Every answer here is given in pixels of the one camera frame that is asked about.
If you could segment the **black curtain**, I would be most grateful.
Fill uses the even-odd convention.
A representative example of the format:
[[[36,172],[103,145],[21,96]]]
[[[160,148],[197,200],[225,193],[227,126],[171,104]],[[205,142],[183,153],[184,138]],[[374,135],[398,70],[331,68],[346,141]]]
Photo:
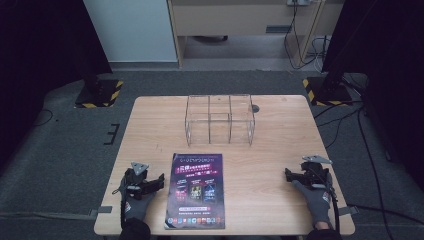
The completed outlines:
[[[46,94],[96,75],[107,57],[83,0],[0,0],[0,170],[32,127]]]
[[[337,24],[349,20],[357,33],[344,73],[368,77],[365,101],[390,158],[424,188],[424,0],[345,0]]]

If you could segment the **purple magazine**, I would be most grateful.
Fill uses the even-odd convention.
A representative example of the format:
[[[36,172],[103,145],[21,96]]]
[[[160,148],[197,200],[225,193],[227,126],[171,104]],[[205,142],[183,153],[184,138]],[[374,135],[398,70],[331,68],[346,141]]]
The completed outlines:
[[[225,228],[222,154],[173,155],[164,227]]]

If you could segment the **person's right hand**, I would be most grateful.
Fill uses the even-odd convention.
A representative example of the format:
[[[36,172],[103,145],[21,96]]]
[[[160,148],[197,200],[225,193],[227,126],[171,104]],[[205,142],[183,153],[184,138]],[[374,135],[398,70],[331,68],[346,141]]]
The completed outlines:
[[[330,196],[326,190],[310,190],[299,181],[294,180],[292,185],[299,190],[306,199],[308,210],[312,217],[312,226],[318,230],[332,229],[328,215],[330,209]]]

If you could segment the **person's left hand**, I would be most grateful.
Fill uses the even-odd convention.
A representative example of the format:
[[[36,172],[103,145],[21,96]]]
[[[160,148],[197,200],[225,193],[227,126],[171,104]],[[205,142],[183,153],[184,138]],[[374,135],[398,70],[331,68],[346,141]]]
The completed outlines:
[[[124,220],[129,221],[132,218],[143,221],[145,219],[147,208],[154,199],[155,193],[145,195],[141,200],[128,196],[124,200]]]

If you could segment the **grey tape strip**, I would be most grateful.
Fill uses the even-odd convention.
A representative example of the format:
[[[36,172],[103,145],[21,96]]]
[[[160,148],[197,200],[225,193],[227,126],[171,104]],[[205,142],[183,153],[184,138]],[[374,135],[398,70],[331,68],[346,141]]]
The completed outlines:
[[[346,206],[338,210],[338,215],[339,216],[343,216],[347,214],[354,215],[354,214],[357,214],[358,212],[359,210],[356,206]]]
[[[97,209],[91,209],[89,216],[96,217],[99,213],[111,213],[113,206],[99,206]]]

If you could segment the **black floor tape marks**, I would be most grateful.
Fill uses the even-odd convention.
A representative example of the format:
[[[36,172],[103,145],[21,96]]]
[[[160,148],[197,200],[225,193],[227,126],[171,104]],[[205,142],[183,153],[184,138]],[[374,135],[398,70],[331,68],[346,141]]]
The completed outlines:
[[[120,129],[119,123],[111,123],[110,126],[111,129],[107,132],[107,135],[110,137],[110,139],[104,142],[104,145],[113,145]]]

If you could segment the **light wooden desk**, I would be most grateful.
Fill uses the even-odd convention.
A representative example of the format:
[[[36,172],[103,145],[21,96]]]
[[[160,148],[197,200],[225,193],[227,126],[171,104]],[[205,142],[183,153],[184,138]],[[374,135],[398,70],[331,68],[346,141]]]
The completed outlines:
[[[288,56],[297,67],[318,36],[333,34],[345,0],[312,0],[287,6],[287,0],[167,0],[177,59],[192,36],[284,34]]]

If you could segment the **black stand pole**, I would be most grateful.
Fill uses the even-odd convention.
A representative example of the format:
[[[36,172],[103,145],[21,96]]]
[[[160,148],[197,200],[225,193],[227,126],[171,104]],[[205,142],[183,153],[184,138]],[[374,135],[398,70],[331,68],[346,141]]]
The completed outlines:
[[[85,85],[91,93],[99,92],[101,85],[98,82],[98,77],[91,68],[88,58],[81,52],[81,70],[85,81]]]
[[[342,21],[336,25],[328,53],[324,62],[326,78],[340,82],[349,57],[355,50],[357,24],[352,21]]]

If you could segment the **clear acrylic organizer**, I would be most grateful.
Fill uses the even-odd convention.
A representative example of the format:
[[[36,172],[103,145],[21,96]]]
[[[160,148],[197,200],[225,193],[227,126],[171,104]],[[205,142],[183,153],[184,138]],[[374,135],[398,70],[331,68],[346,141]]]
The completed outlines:
[[[253,143],[255,113],[249,94],[189,95],[185,111],[188,145]]]

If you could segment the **white panel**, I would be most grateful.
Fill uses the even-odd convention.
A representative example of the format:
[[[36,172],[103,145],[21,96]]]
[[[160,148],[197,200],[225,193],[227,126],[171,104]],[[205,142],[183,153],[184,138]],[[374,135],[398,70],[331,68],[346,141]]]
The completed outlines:
[[[110,62],[176,62],[167,0],[83,0]]]

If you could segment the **striped black stand base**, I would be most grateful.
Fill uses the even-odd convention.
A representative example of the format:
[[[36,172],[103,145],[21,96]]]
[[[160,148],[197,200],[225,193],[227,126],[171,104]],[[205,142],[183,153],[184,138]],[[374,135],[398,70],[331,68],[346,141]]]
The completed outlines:
[[[302,81],[313,106],[351,105],[352,98],[345,86],[326,77],[307,77]]]
[[[122,85],[121,80],[99,80],[98,87],[95,90],[90,90],[84,86],[75,101],[75,107],[111,107],[114,105]]]

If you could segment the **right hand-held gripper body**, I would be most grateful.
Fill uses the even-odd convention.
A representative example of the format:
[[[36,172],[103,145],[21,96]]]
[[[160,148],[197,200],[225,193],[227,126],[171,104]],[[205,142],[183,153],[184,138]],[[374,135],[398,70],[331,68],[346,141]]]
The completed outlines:
[[[301,169],[305,171],[301,184],[312,189],[326,189],[332,187],[332,180],[329,178],[329,169],[323,168],[323,164],[332,164],[333,161],[320,155],[303,156],[304,162]]]

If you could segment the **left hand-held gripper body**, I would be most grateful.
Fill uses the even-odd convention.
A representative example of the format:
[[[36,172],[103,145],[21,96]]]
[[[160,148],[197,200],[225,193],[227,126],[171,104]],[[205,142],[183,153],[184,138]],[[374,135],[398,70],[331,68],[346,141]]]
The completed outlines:
[[[128,168],[124,174],[124,193],[136,200],[141,200],[143,189],[147,183],[147,173],[149,166],[147,164],[132,162],[131,168]]]

